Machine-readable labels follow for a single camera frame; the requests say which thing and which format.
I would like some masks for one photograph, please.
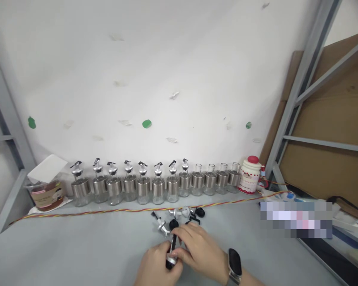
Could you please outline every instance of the glass oil bottle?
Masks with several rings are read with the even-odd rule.
[[[150,178],[146,176],[147,165],[143,162],[139,162],[138,164],[140,166],[140,177],[136,182],[138,189],[138,203],[140,205],[145,205],[150,201]]]
[[[228,170],[228,185],[227,185],[227,191],[231,193],[237,193],[239,192],[238,186],[240,182],[240,164],[239,163],[232,163],[232,169]]]
[[[191,193],[194,196],[201,196],[203,191],[204,174],[202,173],[202,165],[196,164],[195,171],[192,172],[192,186]]]
[[[109,166],[110,178],[106,181],[107,191],[109,192],[109,205],[117,205],[123,200],[121,178],[116,176],[118,168],[114,166],[115,163],[107,162]]]
[[[170,203],[176,203],[179,200],[179,178],[176,176],[176,161],[172,161],[169,165],[170,176],[167,177],[167,200]]]
[[[216,173],[215,173],[215,165],[209,164],[208,171],[204,174],[204,187],[203,193],[206,195],[214,195],[216,191]]]
[[[227,193],[227,184],[229,174],[227,172],[228,164],[221,163],[220,170],[216,172],[218,177],[216,178],[216,192],[219,194],[226,194]]]
[[[162,170],[160,167],[162,162],[157,163],[155,169],[155,179],[152,180],[152,202],[160,205],[164,202],[164,179],[162,178]]]
[[[107,201],[109,193],[107,192],[107,175],[102,173],[103,166],[99,164],[99,158],[93,163],[93,171],[95,173],[95,178],[93,179],[93,188],[94,188],[94,202],[103,203]]]
[[[74,182],[72,182],[72,190],[74,194],[74,205],[76,207],[83,207],[93,200],[93,194],[91,193],[91,187],[88,177],[84,177],[82,174],[84,170],[81,168],[81,161],[77,161],[70,168],[74,175]]]
[[[132,173],[133,166],[130,161],[125,161],[126,176],[123,178],[125,186],[125,201],[134,201],[137,197],[136,193],[136,176]]]
[[[188,197],[190,195],[191,175],[188,173],[187,159],[183,159],[183,172],[179,173],[179,196]]]

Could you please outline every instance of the white table surface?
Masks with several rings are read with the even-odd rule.
[[[251,198],[239,194],[189,196],[179,207]],[[113,208],[141,209],[135,202],[116,207],[94,203],[67,204],[53,213],[79,213]],[[263,228],[258,201],[204,209],[201,225],[222,249],[236,249],[242,265],[266,285],[340,285],[296,239],[278,238]],[[157,212],[167,221],[172,217]],[[187,220],[181,218],[179,223]],[[144,252],[165,240],[151,212],[89,214],[21,220],[0,234],[0,286],[132,285]],[[217,285],[185,266],[178,285]]]

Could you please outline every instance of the human hand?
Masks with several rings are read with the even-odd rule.
[[[165,241],[150,248],[143,256],[134,286],[174,286],[183,271],[180,259],[176,265],[166,268],[166,254],[171,243]]]
[[[227,284],[230,272],[228,256],[202,227],[190,222],[174,228],[171,233],[176,234],[189,250],[176,248],[172,256],[221,285]]]

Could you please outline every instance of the smartwatch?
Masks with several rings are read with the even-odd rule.
[[[243,274],[240,255],[232,248],[228,249],[228,267],[230,269],[230,278],[226,286],[240,285],[241,276]]]

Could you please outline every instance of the gray metal rack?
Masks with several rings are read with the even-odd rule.
[[[284,183],[279,165],[281,164],[281,160],[284,156],[289,140],[358,152],[357,145],[292,136],[293,128],[296,124],[298,114],[300,113],[302,103],[312,94],[314,94],[319,88],[321,88],[325,83],[327,83],[335,74],[337,74],[337,72],[339,72],[339,70],[344,67],[348,60],[358,52],[357,44],[332,68],[323,74],[315,83],[310,85],[340,3],[341,0],[321,1],[316,21],[309,35],[300,66],[293,82],[289,99],[282,115],[281,122],[278,127],[277,134],[274,139],[265,168],[267,177],[269,178],[271,175],[273,175],[275,180],[279,183]],[[287,190],[286,186],[281,186],[280,189]]]
[[[29,209],[33,207],[29,193],[23,190],[22,186],[27,177],[27,173],[36,167],[36,161],[33,157],[1,68],[0,129],[2,131],[0,142],[5,142],[8,145],[19,169],[19,176],[0,214],[1,233],[12,221],[26,215]]]

